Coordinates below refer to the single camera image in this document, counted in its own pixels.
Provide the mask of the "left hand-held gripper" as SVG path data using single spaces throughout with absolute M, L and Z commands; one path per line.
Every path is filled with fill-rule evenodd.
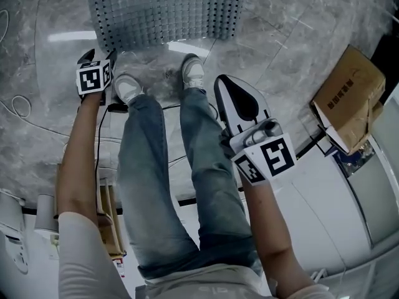
M 95 49 L 90 49 L 77 61 L 77 91 L 82 101 L 88 94 L 100 92 L 100 105 L 105 105 L 105 89 L 111 85 L 118 52 L 114 49 L 106 60 L 93 61 L 94 56 Z

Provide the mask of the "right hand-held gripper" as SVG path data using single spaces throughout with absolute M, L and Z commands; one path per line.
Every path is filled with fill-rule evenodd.
M 214 92 L 231 161 L 252 186 L 285 176 L 297 162 L 291 138 L 284 133 L 263 95 L 246 81 L 221 74 Z M 255 123 L 246 129 L 246 122 Z

